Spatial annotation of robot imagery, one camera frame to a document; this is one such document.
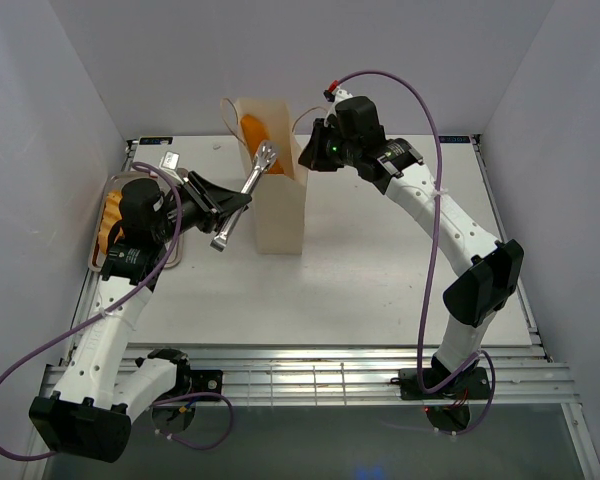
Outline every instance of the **table surface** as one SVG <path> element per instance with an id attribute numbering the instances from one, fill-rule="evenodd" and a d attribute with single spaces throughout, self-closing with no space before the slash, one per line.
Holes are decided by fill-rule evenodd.
<path id="1" fill-rule="evenodd" d="M 431 136 L 404 136 L 435 172 Z M 308 136 L 298 136 L 301 145 Z M 166 151 L 181 167 L 239 190 L 244 182 L 237 141 L 230 136 L 174 137 L 171 145 L 139 146 L 135 161 L 157 165 Z M 443 186 L 485 229 L 495 216 L 471 144 L 443 145 Z M 179 265 L 165 270 L 132 343 L 194 345 L 415 345 L 431 239 L 354 169 L 311 172 L 304 252 L 259 255 L 247 211 L 227 249 L 189 231 Z M 439 344 L 448 313 L 442 292 L 455 275 L 439 255 L 425 342 Z M 518 296 L 487 331 L 484 345 L 530 345 Z"/>

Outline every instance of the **beige paper bag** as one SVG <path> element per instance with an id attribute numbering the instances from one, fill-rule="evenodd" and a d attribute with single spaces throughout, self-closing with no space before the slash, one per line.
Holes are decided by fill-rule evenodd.
<path id="1" fill-rule="evenodd" d="M 256 187 L 251 208 L 256 221 L 256 245 L 259 253 L 302 253 L 304 240 L 304 208 L 309 171 L 298 165 L 302 149 L 291 131 L 289 108 L 283 100 L 238 98 L 238 119 L 252 115 L 264 123 L 270 140 L 280 151 L 278 162 L 284 174 L 265 174 Z M 244 140 L 242 129 L 239 137 Z M 251 156 L 240 143 L 240 158 L 245 175 L 251 172 Z"/>

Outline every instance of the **black label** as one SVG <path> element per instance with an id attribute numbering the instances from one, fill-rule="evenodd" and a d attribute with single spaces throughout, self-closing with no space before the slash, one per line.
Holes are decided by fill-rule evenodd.
<path id="1" fill-rule="evenodd" d="M 171 145 L 173 137 L 142 137 L 140 145 Z"/>
<path id="2" fill-rule="evenodd" d="M 440 143 L 471 143 L 466 135 L 440 135 Z"/>

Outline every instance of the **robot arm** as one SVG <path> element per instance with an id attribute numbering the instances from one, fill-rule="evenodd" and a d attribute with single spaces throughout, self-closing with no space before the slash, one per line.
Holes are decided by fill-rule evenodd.
<path id="1" fill-rule="evenodd" d="M 258 180 L 276 158 L 274 145 L 263 142 L 245 186 L 233 192 L 195 172 L 176 170 L 177 154 L 165 155 L 160 168 L 178 184 L 182 231 L 195 226 L 204 233 L 219 232 L 224 248 Z M 187 394 L 193 384 L 186 355 L 173 349 L 154 350 L 139 359 L 138 370 L 115 384 L 127 343 L 157 282 L 157 276 L 146 279 L 174 235 L 177 207 L 172 194 L 162 193 L 155 180 L 142 178 L 123 187 L 120 213 L 122 220 L 109 238 L 120 230 L 123 238 L 108 248 L 91 308 L 90 316 L 104 313 L 104 318 L 85 329 L 50 398 L 36 397 L 29 409 L 51 450 L 107 462 L 119 458 L 131 424 L 156 399 Z M 147 285 L 111 310 L 141 282 Z"/>
<path id="2" fill-rule="evenodd" d="M 522 248 L 515 240 L 502 244 L 449 195 L 436 192 L 422 155 L 406 140 L 386 138 L 371 100 L 352 97 L 339 87 L 325 96 L 332 106 L 326 119 L 314 121 L 301 165 L 321 172 L 354 167 L 430 236 L 434 199 L 441 195 L 439 248 L 459 277 L 444 292 L 449 321 L 432 361 L 435 378 L 444 379 L 478 351 L 496 311 L 515 291 Z"/>

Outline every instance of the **orange item in tray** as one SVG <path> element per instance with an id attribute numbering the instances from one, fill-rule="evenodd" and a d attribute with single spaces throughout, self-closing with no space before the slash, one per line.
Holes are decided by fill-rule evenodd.
<path id="1" fill-rule="evenodd" d="M 102 214 L 102 221 L 100 222 L 100 229 L 98 230 L 98 248 L 105 255 L 107 254 L 107 248 L 109 246 L 109 233 L 116 222 L 122 220 L 120 200 L 122 200 L 122 192 L 119 190 L 112 190 L 107 194 L 107 199 L 104 203 L 104 212 Z M 121 237 L 124 237 L 122 230 L 116 235 L 116 241 Z"/>
<path id="2" fill-rule="evenodd" d="M 247 144 L 247 150 L 251 158 L 256 154 L 256 150 L 262 143 L 263 140 L 269 140 L 269 132 L 267 127 L 252 115 L 245 115 L 240 119 L 240 127 L 242 127 L 242 133 Z M 271 165 L 271 168 L 267 173 L 273 174 L 284 174 L 284 170 L 280 166 L 280 162 L 276 162 Z"/>

